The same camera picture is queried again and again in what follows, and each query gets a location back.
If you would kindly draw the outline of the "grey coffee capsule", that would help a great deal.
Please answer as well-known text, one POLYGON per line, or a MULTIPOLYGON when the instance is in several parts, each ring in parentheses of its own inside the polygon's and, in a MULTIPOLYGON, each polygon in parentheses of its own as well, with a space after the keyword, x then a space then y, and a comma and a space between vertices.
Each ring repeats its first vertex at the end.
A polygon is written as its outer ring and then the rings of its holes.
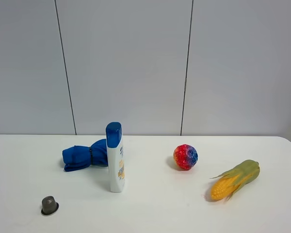
POLYGON ((47 196, 43 198, 41 206, 41 214, 43 216, 50 216, 59 209, 59 204, 56 202, 53 196, 47 196))

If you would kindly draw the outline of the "white blue shampoo bottle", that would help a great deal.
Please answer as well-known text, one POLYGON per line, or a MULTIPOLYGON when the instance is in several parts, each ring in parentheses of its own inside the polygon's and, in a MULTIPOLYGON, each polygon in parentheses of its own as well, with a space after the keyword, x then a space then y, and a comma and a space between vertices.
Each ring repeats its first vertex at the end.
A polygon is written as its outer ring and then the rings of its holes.
POLYGON ((110 190, 113 193, 122 192, 125 185, 124 148, 122 139, 121 123, 109 123, 106 127, 106 148, 110 190))

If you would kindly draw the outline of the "red blue bumpy ball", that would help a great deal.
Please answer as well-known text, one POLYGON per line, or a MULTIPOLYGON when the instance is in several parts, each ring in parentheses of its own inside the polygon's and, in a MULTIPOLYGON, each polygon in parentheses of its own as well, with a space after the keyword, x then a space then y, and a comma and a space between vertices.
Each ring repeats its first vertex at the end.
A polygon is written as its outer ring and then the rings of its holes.
POLYGON ((190 170, 198 161, 198 154, 193 146, 179 145, 173 152, 173 159, 177 166, 183 170, 190 170))

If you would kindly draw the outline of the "black hair band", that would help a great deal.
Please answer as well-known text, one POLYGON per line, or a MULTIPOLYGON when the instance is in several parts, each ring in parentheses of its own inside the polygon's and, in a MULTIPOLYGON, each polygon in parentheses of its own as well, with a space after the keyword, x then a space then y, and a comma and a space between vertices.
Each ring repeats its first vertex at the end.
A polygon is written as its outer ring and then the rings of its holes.
POLYGON ((89 147, 89 154, 90 154, 90 165, 93 165, 93 152, 91 147, 89 147))

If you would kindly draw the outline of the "rolled blue cloth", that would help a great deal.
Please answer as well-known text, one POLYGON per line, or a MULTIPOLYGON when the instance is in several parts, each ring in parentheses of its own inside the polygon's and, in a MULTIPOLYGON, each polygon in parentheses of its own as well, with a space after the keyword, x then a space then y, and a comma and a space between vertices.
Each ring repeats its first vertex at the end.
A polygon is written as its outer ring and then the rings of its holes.
MULTIPOLYGON (((92 166, 108 166, 106 139, 101 139, 89 146, 93 152, 92 166)), ((89 147, 73 146, 62 151, 64 171, 71 172, 88 168, 90 165, 89 147)))

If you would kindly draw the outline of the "yellow toy corn cob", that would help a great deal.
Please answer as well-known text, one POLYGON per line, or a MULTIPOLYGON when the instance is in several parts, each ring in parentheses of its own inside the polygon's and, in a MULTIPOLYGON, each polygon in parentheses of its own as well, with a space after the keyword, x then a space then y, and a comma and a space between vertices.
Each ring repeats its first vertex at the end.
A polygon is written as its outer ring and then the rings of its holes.
POLYGON ((223 172, 210 189, 211 200, 229 200, 245 185, 254 181, 260 174, 259 163, 254 160, 245 160, 232 169, 223 172))

